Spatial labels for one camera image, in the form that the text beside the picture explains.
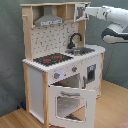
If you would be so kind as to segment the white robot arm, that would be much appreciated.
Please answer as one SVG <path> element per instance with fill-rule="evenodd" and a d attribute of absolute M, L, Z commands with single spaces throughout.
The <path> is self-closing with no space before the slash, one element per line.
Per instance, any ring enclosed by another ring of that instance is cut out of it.
<path fill-rule="evenodd" d="M 110 25 L 102 32 L 102 40 L 108 44 L 128 43 L 128 10 L 111 6 L 86 7 L 85 13 L 98 19 L 109 21 Z"/>

